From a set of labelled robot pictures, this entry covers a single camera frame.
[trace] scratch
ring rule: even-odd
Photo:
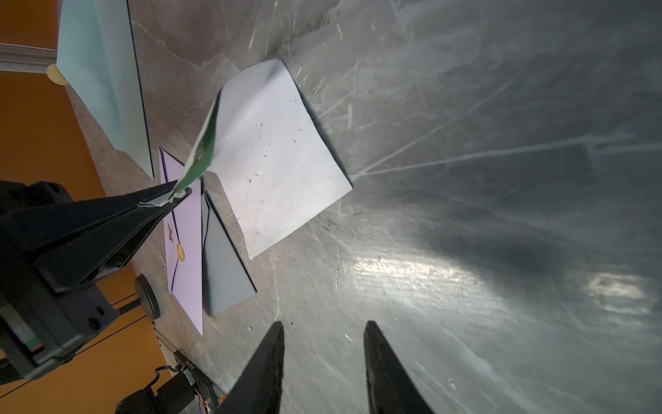
[[[261,10],[262,10],[262,2],[260,2],[260,7],[258,9],[258,15],[260,15]],[[255,10],[253,10],[253,8],[251,7],[250,17],[248,19],[246,19],[246,22],[244,23],[244,27],[242,27],[242,31],[240,31],[239,34],[242,34],[244,32],[244,30],[246,30],[246,26],[248,26],[248,22],[251,21],[254,14],[255,14]]]
[[[223,24],[225,25],[225,36],[230,37],[230,29],[228,28],[228,21],[225,19],[225,1],[220,2],[220,12],[223,13]]]
[[[253,34],[250,37],[250,42],[248,43],[248,52],[250,52],[250,48],[253,47],[253,39],[255,38],[255,28],[253,28]]]
[[[273,276],[273,288],[276,294],[276,314],[273,316],[273,320],[278,320],[278,316],[281,314],[281,296],[278,294],[278,281],[276,280],[276,272],[273,269],[273,260],[271,255],[269,255],[269,263],[271,263],[271,275]]]
[[[294,399],[292,398],[292,394],[290,394],[289,387],[287,387],[287,388],[286,388],[286,387],[283,387],[283,390],[285,391],[285,393],[287,394],[287,396],[290,398],[290,401],[289,401],[289,402],[292,404],[292,407],[294,407],[294,408],[297,410],[297,413],[299,413],[299,414],[304,414],[304,411],[301,409],[301,407],[299,407],[299,404],[297,404],[297,403],[294,402]]]
[[[317,356],[317,359],[322,366],[322,369],[324,369],[328,374],[330,374],[332,377],[334,377],[338,382],[344,384],[345,386],[352,387],[353,384],[351,381],[349,381],[344,375],[339,373],[336,369],[334,369],[331,364],[329,364],[327,361],[322,359],[319,354]]]
[[[276,9],[276,13],[278,13],[278,21],[281,23],[281,28],[285,30],[285,26],[283,26],[283,19],[281,18],[281,10],[277,8],[278,2],[276,2],[276,6],[274,8]]]
[[[189,72],[189,79],[193,80],[193,75],[191,75],[191,65],[186,65],[186,70]]]
[[[517,75],[515,75],[510,81],[508,81],[508,82],[504,83],[503,85],[501,85],[501,87],[498,88],[496,91],[492,92],[489,96],[487,96],[486,98],[484,98],[480,102],[477,102],[475,105],[471,106],[466,111],[460,113],[458,116],[450,119],[448,122],[446,122],[444,124],[439,125],[438,127],[435,127],[433,129],[429,130],[427,133],[419,136],[418,138],[414,139],[412,142],[409,142],[407,145],[404,145],[404,146],[400,147],[398,150],[396,150],[392,154],[385,156],[384,158],[380,159],[379,161],[376,161],[376,162],[370,164],[369,166],[365,167],[364,169],[362,169],[358,173],[351,175],[350,179],[351,180],[356,180],[360,177],[363,177],[364,175],[366,175],[368,173],[368,171],[372,170],[374,167],[378,166],[379,164],[382,164],[383,162],[386,162],[386,161],[390,160],[391,158],[395,157],[396,155],[400,154],[401,152],[403,152],[403,151],[411,148],[412,146],[418,144],[419,142],[423,141],[425,138],[428,138],[430,135],[433,135],[433,134],[443,130],[448,125],[451,125],[452,123],[454,123],[454,122],[464,118],[465,116],[469,115],[470,113],[476,111],[478,108],[482,107],[485,103],[488,103],[490,100],[494,99],[496,96],[500,95],[503,91],[508,89],[520,77],[521,73],[522,73],[522,71],[520,70],[520,72]]]
[[[449,329],[439,326],[442,332],[452,338],[457,344],[457,349],[461,353],[461,359],[476,373],[484,378],[491,380],[499,387],[515,404],[527,413],[544,413],[545,411],[526,395],[514,389],[504,378],[500,377],[492,366],[484,359],[477,356],[460,338],[455,336]]]
[[[189,149],[192,149],[192,148],[191,148],[191,145],[190,145],[188,142],[186,142],[186,140],[184,139],[184,137],[179,133],[179,131],[175,128],[175,126],[172,125],[172,124],[170,124],[170,126],[171,126],[172,129],[175,131],[175,134],[179,135],[179,137],[181,138],[181,140],[184,141],[184,144],[186,144],[186,146],[188,146]]]
[[[340,285],[340,245],[336,249],[336,286]]]
[[[478,393],[481,394],[483,397],[485,397],[487,401],[490,401],[492,405],[496,405],[494,401],[492,401],[492,399],[486,393],[482,392],[481,390],[478,390]]]
[[[349,92],[347,95],[345,95],[345,96],[343,96],[342,98],[340,98],[340,99],[338,100],[338,102],[336,102],[335,104],[331,105],[326,111],[322,112],[322,113],[319,114],[317,117],[318,117],[318,118],[321,118],[321,117],[325,116],[326,114],[328,114],[329,112],[333,111],[338,105],[340,105],[340,104],[342,103],[342,101],[344,101],[345,99],[347,99],[347,98],[349,98],[350,96],[352,96],[352,94],[353,94],[353,92]]]
[[[662,150],[662,144],[632,144],[610,146],[604,150],[599,150],[598,154],[623,154],[627,152],[649,152]]]
[[[373,119],[370,123],[365,124],[365,125],[360,125],[358,127],[354,127],[354,129],[355,130],[361,130],[361,129],[365,129],[365,128],[368,128],[368,127],[372,127],[375,124],[375,122],[376,122],[376,120]]]
[[[455,398],[450,392],[448,392],[448,390],[446,389],[446,387],[444,387],[439,381],[437,381],[437,379],[436,379],[435,377],[433,377],[432,374],[431,374],[431,373],[430,373],[430,372],[429,372],[429,371],[428,371],[428,370],[427,370],[427,369],[426,369],[426,368],[425,368],[425,367],[424,367],[419,361],[414,361],[414,362],[416,363],[416,365],[418,366],[418,368],[419,368],[419,369],[420,369],[420,370],[421,370],[421,371],[422,371],[422,372],[423,372],[428,378],[431,379],[431,381],[434,383],[434,385],[436,385],[437,387],[439,387],[439,389],[443,392],[444,396],[447,397],[447,398],[449,398],[449,399],[451,399],[451,401],[453,401],[453,402],[457,405],[457,408],[459,408],[459,409],[461,409],[462,411],[464,411],[465,414],[473,414],[473,411],[472,411],[472,410],[470,410],[466,405],[464,405],[464,404],[462,404],[461,402],[459,402],[459,401],[457,400],[457,398]]]
[[[235,65],[234,62],[233,62],[232,60],[228,59],[228,57],[225,56],[224,54],[222,54],[222,56],[223,56],[223,58],[224,58],[225,60],[227,60],[228,62],[230,62],[230,64],[231,64],[232,67],[234,68],[234,73],[239,72],[239,68],[237,68],[237,65]]]
[[[161,263],[166,264],[166,261],[164,260],[163,256],[161,256],[161,252],[159,251],[159,248],[152,245],[152,250],[159,256],[159,260],[161,260]]]
[[[367,226],[363,227],[362,230],[368,230],[368,229],[381,230],[381,232],[384,233],[384,234],[386,234],[388,237],[390,237],[391,240],[393,240],[394,242],[397,242],[397,241],[393,238],[393,236],[391,236],[391,234],[390,234],[389,232],[387,232],[386,230],[382,229],[381,227],[373,226],[373,225],[367,225]]]
[[[556,295],[558,300],[561,302],[563,308],[565,309],[566,314],[570,317],[570,319],[572,319],[575,326],[577,327],[577,330],[579,331],[577,332],[577,338],[579,338],[579,340],[586,343],[587,345],[590,345],[596,349],[604,351],[604,349],[602,349],[600,345],[586,338],[584,333],[588,332],[587,327],[582,322],[579,321],[579,319],[575,316],[575,312],[573,312],[573,310],[570,309],[570,306],[568,306],[568,304],[565,302],[565,299],[559,294],[559,290],[557,289],[556,284],[550,282],[550,286],[551,286],[551,291]]]
[[[267,44],[264,46],[264,57],[267,57],[269,51],[269,42],[271,42],[271,28],[273,27],[273,18],[276,17],[276,7],[278,7],[278,0],[273,4],[273,14],[271,14],[271,19],[269,20],[269,35],[267,36]]]
[[[322,87],[322,84],[324,83],[324,79],[320,81],[320,84],[317,85],[317,87],[312,91],[312,94],[314,95],[315,93],[318,93],[320,91],[320,88]]]
[[[336,80],[334,80],[334,81],[331,81],[331,82],[327,83],[326,86],[324,87],[324,90],[322,91],[322,94],[324,95],[324,92],[326,92],[326,90],[329,89],[329,87],[331,87],[331,85],[335,85],[336,83],[340,83],[340,82],[344,81],[345,79],[347,79],[349,76],[350,76],[350,70],[348,70],[348,71],[343,75],[342,78],[340,78],[340,79],[336,79]]]
[[[466,154],[466,155],[461,155],[461,156],[457,156],[457,157],[444,158],[443,160],[437,160],[437,161],[431,161],[431,162],[422,162],[420,164],[412,164],[412,165],[403,166],[403,167],[387,168],[385,170],[367,172],[367,173],[364,173],[364,175],[372,176],[374,174],[384,174],[384,173],[387,173],[387,172],[406,171],[406,170],[412,170],[414,168],[439,166],[439,165],[442,165],[442,164],[452,164],[454,162],[476,160],[476,159],[480,159],[480,158],[501,157],[501,156],[507,156],[507,155],[513,155],[513,154],[523,154],[523,153],[527,153],[527,152],[549,151],[549,150],[555,150],[555,149],[558,149],[558,148],[563,148],[563,147],[572,146],[572,145],[604,144],[604,143],[607,143],[607,142],[617,142],[617,141],[628,140],[628,139],[631,139],[633,137],[634,137],[634,134],[630,134],[630,133],[617,134],[616,136],[604,136],[604,137],[594,136],[594,135],[588,134],[588,135],[578,136],[578,137],[575,137],[575,138],[568,138],[568,139],[560,140],[560,141],[556,141],[556,142],[549,142],[549,143],[546,143],[546,144],[525,145],[525,146],[519,146],[517,148],[509,148],[507,150],[490,150],[490,151],[484,151],[484,152],[476,152],[476,153],[473,153],[473,154]]]
[[[152,60],[150,59],[149,53],[145,53],[145,57],[147,57],[147,65],[150,66],[150,83],[152,84],[152,91],[156,93],[157,96],[159,96],[159,93],[156,91],[156,88],[154,88],[154,76],[152,71]]]
[[[553,393],[557,394],[559,397],[562,397],[565,400],[573,401],[575,404],[582,407],[585,410],[585,412],[594,413],[594,414],[597,412],[586,401],[584,401],[580,397],[577,397],[575,394],[563,391],[562,389],[551,386],[551,385],[547,384],[546,382],[541,382],[541,383],[542,383],[543,386],[545,386],[547,389],[549,389]]]
[[[175,52],[170,50],[170,48],[167,46],[167,44],[163,40],[161,40],[161,39],[157,38],[156,36],[154,36],[152,34],[152,32],[147,30],[147,28],[145,26],[141,25],[140,23],[138,23],[136,21],[131,21],[131,24],[141,28],[145,33],[149,34],[150,37],[152,37],[154,39],[154,41],[156,41],[158,44],[163,46],[163,48],[166,49],[167,52],[170,53],[175,59],[177,59],[177,60],[179,60],[180,62],[183,62],[183,63],[190,63],[189,60],[186,60],[186,59],[182,58],[181,56],[179,56],[178,54],[176,54]]]
[[[354,111],[352,109],[352,102],[347,106],[347,129],[352,128],[352,116],[354,115]]]
[[[356,95],[356,78],[359,76],[359,61],[356,60],[356,63],[354,64],[354,82],[352,83],[352,90],[354,91],[354,95]]]
[[[402,32],[404,39],[407,41],[407,43],[409,43],[409,36],[407,36],[407,30],[400,19],[400,13],[398,13],[397,9],[395,8],[395,2],[393,0],[389,0],[389,2],[391,3],[391,10],[393,10],[393,16],[395,17],[395,21],[398,23],[398,27],[400,28],[400,31]]]

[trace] paper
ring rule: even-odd
[[[180,179],[184,166],[159,148],[161,183]],[[192,194],[164,217],[165,266],[170,292],[203,333],[202,292],[202,183],[195,180]]]
[[[177,185],[170,192],[168,199],[172,199],[182,190],[189,186],[193,181],[199,178],[209,167],[214,156],[214,144],[216,138],[216,115],[218,112],[218,98],[216,96],[214,103],[209,109],[209,113],[200,129],[198,137],[195,139],[195,144],[189,158],[184,165],[184,172],[177,182]]]
[[[154,178],[126,1],[64,0],[57,67],[113,148]]]
[[[203,308],[214,315],[256,291],[206,194],[202,208]]]
[[[278,59],[223,86],[209,170],[228,196],[250,258],[352,189]]]

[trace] light blue envelope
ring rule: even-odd
[[[203,214],[203,309],[214,315],[256,292],[206,193]]]
[[[64,0],[58,69],[113,148],[154,178],[125,0]]]

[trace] table surface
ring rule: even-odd
[[[367,412],[373,319],[439,414],[659,406],[660,6],[129,3],[155,160],[185,160],[224,82],[278,57],[354,185],[248,260],[205,174],[258,293],[204,336],[166,291],[161,226],[135,256],[157,328],[223,388],[280,320],[281,412]],[[154,185],[70,96],[107,194]]]

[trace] gray envelope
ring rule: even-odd
[[[214,315],[256,292],[218,214],[203,193],[203,309]]]

